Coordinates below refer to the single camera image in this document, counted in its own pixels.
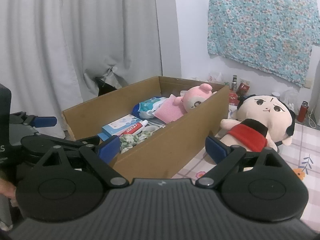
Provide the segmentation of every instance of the robotic arm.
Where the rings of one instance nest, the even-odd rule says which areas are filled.
[[[226,156],[195,185],[190,179],[130,184],[101,158],[116,139],[102,146],[94,140],[33,133],[22,137],[20,146],[2,143],[4,153],[13,153],[2,164],[27,162],[33,168],[16,190],[23,220],[8,234],[0,232],[0,238],[316,239],[299,219],[307,188],[271,148],[254,153],[222,145]],[[253,168],[244,172],[245,167]]]
[[[68,150],[69,161],[79,168],[77,149],[83,145],[98,145],[100,141],[98,136],[74,142],[42,135],[36,128],[55,126],[55,117],[38,117],[25,112],[10,114],[10,106],[11,91],[0,84],[0,223],[7,228],[12,225],[10,213],[13,211],[7,198],[15,199],[15,185],[51,147],[63,145]],[[117,137],[110,138],[95,150],[108,162],[116,153],[117,143],[120,144]]]

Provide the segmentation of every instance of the metal screw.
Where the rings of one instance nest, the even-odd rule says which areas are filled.
[[[124,185],[127,181],[125,180],[125,178],[115,177],[115,178],[112,178],[110,182],[112,185],[121,186],[121,185]]]
[[[211,186],[214,183],[214,180],[208,177],[200,178],[198,182],[203,186]]]

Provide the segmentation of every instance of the blue floral fabric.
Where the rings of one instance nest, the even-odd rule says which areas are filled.
[[[210,0],[208,52],[300,87],[320,43],[316,0]]]

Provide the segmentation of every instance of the bottle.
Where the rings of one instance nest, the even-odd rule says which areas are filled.
[[[231,90],[234,92],[237,91],[237,75],[233,75],[232,83],[231,83]]]
[[[124,134],[137,135],[138,133],[142,132],[143,128],[147,124],[148,124],[148,120],[137,122],[133,126],[129,127],[127,130],[125,130],[121,135],[124,135]]]
[[[308,108],[309,108],[308,102],[303,101],[302,105],[300,106],[300,111],[299,111],[299,114],[298,114],[298,117],[297,117],[297,121],[298,122],[303,122],[304,121],[304,118],[306,117]]]
[[[280,93],[278,93],[278,92],[272,92],[271,96],[273,96],[273,97],[275,97],[275,98],[277,98],[277,99],[279,100],[279,98],[280,98]]]

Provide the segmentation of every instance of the thermos bottle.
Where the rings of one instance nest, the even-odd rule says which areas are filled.
[[[309,108],[308,102],[303,101],[302,105],[300,107],[300,111],[299,111],[298,117],[297,117],[297,121],[298,122],[303,122],[304,121],[304,118],[306,117],[308,108]]]

